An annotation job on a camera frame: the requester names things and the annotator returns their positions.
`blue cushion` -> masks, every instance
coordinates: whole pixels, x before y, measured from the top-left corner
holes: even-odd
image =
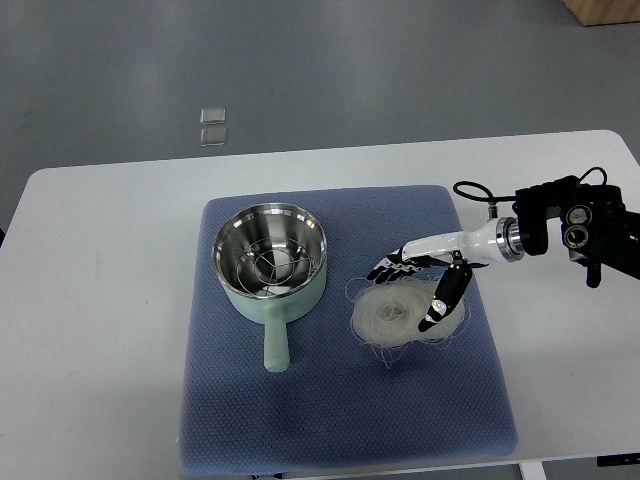
[[[233,309],[210,258],[224,222],[263,202],[310,211],[328,242],[326,291],[309,314],[287,325],[292,363],[278,374],[262,364],[264,327]],[[448,348],[411,344],[387,369],[350,327],[353,304],[345,297],[350,279],[366,276],[409,240],[458,230],[451,198],[439,186],[209,202],[198,242],[186,359],[183,474],[273,473],[513,452],[518,439],[475,280],[465,295],[466,329]]]

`concrete floor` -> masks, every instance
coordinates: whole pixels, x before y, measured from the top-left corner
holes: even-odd
[[[584,28],[560,0],[2,2],[0,227],[48,167],[588,129],[640,158],[639,82],[640,24]],[[199,146],[208,106],[224,146]]]

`robotic hand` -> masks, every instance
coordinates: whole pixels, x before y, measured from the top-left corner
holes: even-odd
[[[592,171],[603,175],[601,185],[582,181]],[[413,240],[383,258],[368,275],[376,283],[413,275],[432,266],[448,265],[433,301],[418,325],[421,332],[445,318],[460,302],[471,281],[472,269],[491,263],[520,260],[525,253],[546,253],[547,220],[559,217],[562,242],[569,259],[587,268],[587,285],[596,288],[601,265],[608,265],[640,279],[640,214],[627,212],[620,189],[606,185],[606,172],[595,167],[582,177],[568,176],[554,182],[517,190],[512,197],[494,197],[484,186],[458,182],[459,195],[489,203],[489,222],[475,232],[455,232]],[[487,197],[462,192],[460,186],[483,190]],[[513,201],[513,217],[497,217],[496,204]]]

